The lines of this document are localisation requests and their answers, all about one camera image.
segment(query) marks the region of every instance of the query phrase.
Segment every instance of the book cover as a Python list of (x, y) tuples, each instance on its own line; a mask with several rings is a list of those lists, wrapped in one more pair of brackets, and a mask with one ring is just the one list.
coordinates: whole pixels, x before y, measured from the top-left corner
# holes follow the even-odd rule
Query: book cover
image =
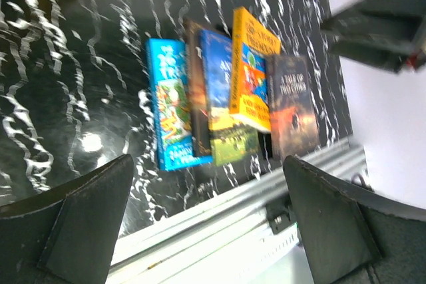
[(241, 160), (259, 150), (258, 133), (229, 114), (232, 42), (201, 30), (200, 41), (207, 92), (207, 113), (215, 165)]
[(305, 57), (267, 57), (273, 158), (303, 156), (320, 144)]
[(159, 168), (171, 171), (211, 162), (211, 156), (193, 156), (185, 44), (150, 39), (146, 53)]
[(280, 53), (281, 40), (247, 9), (234, 11), (230, 114), (261, 132), (270, 132), (265, 55)]
[(206, 82), (202, 65), (200, 31), (216, 31), (210, 25), (201, 24), (188, 17), (184, 18), (186, 37), (186, 66), (188, 69), (189, 101), (191, 107), (192, 147), (194, 156), (209, 156), (210, 131), (206, 102)]

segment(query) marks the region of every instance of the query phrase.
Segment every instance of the black marble surface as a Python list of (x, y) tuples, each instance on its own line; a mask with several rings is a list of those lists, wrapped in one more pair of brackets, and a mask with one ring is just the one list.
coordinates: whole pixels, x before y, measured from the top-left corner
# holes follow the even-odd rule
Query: black marble surface
[(322, 146), (351, 134), (339, 61), (319, 29), (327, 0), (1, 0), (0, 205), (129, 153), (136, 173), (123, 236), (280, 166), (259, 153), (221, 167), (156, 168), (144, 42), (181, 39), (185, 15), (226, 29), (239, 6), (284, 51), (309, 57)]

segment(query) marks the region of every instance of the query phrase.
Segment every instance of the book spine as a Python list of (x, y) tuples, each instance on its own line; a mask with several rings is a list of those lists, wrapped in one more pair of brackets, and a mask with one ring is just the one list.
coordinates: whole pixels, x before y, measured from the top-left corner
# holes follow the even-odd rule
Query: book spine
[(240, 98), (242, 79), (240, 79), (240, 67), (242, 60), (242, 35), (243, 35), (244, 8), (236, 9), (234, 12), (234, 23), (232, 25), (232, 73), (231, 94), (229, 113), (240, 112)]
[(193, 83), (193, 76), (192, 76), (192, 66), (191, 66), (191, 52), (189, 49), (188, 43), (185, 44), (185, 51), (186, 51), (186, 76), (188, 77), (188, 93), (189, 93), (189, 107), (190, 107), (190, 117), (191, 117), (191, 133), (192, 133), (192, 148), (194, 151), (195, 156), (199, 156), (198, 153), (198, 143), (196, 140), (196, 136), (198, 136), (198, 119), (196, 116), (196, 112), (193, 109), (193, 102), (194, 102), (194, 83)]
[(200, 38), (200, 46), (201, 46), (201, 58), (202, 58), (202, 68), (204, 69), (204, 79), (206, 83), (206, 109), (207, 109), (207, 120), (208, 120), (208, 129), (210, 131), (210, 149), (212, 151), (212, 159), (213, 163), (217, 164), (218, 157), (215, 154), (215, 145), (214, 145), (214, 139), (215, 139), (215, 132), (212, 130), (212, 107), (210, 104), (210, 90), (209, 90), (209, 81), (208, 81), (208, 59), (207, 57), (207, 50), (208, 50), (208, 44), (206, 36), (203, 35), (203, 37)]
[(166, 163), (164, 161), (164, 150), (163, 150), (162, 137), (161, 137), (160, 113), (158, 111), (158, 101), (157, 101), (157, 94), (156, 94), (156, 81), (155, 81), (156, 77), (155, 77), (154, 66), (152, 64), (150, 41), (146, 43), (146, 56), (148, 61), (148, 70), (149, 70), (149, 77), (150, 77), (150, 83), (151, 83), (151, 101), (152, 101), (152, 107), (154, 109), (154, 125), (155, 125), (156, 139), (157, 139), (158, 167), (160, 168), (160, 170), (165, 170)]
[(279, 145), (280, 141), (280, 126), (278, 125), (275, 112), (276, 108), (276, 57), (272, 56), (267, 59), (266, 73), (267, 73), (267, 82), (268, 82), (268, 101), (269, 101), (269, 113), (271, 121), (271, 141), (272, 141), (272, 157), (274, 159), (280, 158), (279, 155)]

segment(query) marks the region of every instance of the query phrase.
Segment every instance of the dark book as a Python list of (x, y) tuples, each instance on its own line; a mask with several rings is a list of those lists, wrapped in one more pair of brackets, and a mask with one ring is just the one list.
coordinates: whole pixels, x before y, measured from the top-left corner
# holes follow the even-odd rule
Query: dark book
[(325, 19), (321, 30), (339, 37), (330, 53), (399, 73), (425, 64), (426, 3), (361, 0)]
[(206, 81), (202, 66), (200, 31), (216, 31), (210, 25), (184, 18), (186, 66), (188, 69), (189, 101), (191, 105), (192, 147), (195, 157), (212, 154), (206, 104)]
[(215, 165), (238, 161), (259, 150), (257, 131), (230, 116), (232, 42), (214, 31), (201, 30), (206, 79), (210, 144)]
[(272, 156), (304, 156), (320, 144), (305, 57), (272, 55), (266, 59)]

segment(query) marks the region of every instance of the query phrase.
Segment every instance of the paperback book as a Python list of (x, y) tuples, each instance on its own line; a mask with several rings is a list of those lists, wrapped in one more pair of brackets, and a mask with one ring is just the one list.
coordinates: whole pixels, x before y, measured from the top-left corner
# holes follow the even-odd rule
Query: paperback book
[(281, 40), (247, 9), (234, 11), (230, 114), (261, 132), (270, 132), (265, 55), (280, 53)]
[(222, 165), (256, 153), (259, 150), (258, 133), (229, 113), (231, 40), (204, 29), (200, 32), (200, 41), (213, 162)]
[(193, 156), (185, 44), (150, 39), (146, 52), (159, 168), (170, 171), (211, 162), (211, 156)]
[(267, 57), (273, 158), (303, 156), (320, 144), (306, 59)]
[(212, 154), (206, 102), (206, 81), (200, 45), (200, 31), (215, 31), (210, 25), (202, 25), (184, 18), (186, 37), (186, 66), (188, 69), (189, 101), (191, 106), (192, 147), (195, 156)]

